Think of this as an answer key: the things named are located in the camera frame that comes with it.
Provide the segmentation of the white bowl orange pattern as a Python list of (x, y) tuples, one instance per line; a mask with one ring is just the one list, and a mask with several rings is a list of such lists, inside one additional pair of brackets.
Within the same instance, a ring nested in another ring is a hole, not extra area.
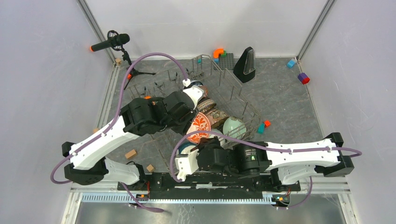
[[(211, 131), (211, 125), (206, 115), (199, 112), (191, 123), (187, 134), (194, 131)], [(199, 144), (202, 138), (209, 138), (209, 133), (195, 133), (187, 137), (187, 140)]]

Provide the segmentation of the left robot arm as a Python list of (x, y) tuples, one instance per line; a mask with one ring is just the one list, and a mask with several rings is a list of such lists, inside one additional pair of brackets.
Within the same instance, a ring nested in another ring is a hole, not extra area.
[(122, 182), (135, 190), (147, 184), (140, 164), (122, 164), (107, 155), (121, 145), (167, 129), (183, 134), (196, 117), (198, 102), (204, 90), (194, 85), (174, 91), (165, 98), (135, 98), (122, 107), (112, 121), (97, 133), (80, 143), (65, 142), (63, 156), (70, 161), (64, 167), (64, 176), (80, 185), (100, 181)]

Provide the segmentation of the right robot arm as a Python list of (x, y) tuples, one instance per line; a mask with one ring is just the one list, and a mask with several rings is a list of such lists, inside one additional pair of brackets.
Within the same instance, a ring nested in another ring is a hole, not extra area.
[(217, 134), (196, 146), (184, 148), (179, 154), (178, 148), (187, 137), (178, 142), (171, 154), (170, 172), (176, 182), (184, 182), (198, 170), (226, 173), (240, 179), (270, 172), (271, 187), (282, 190), (315, 174), (348, 175), (354, 170), (352, 158), (362, 154), (343, 147), (340, 133), (332, 133), (319, 141), (294, 144), (243, 141)]

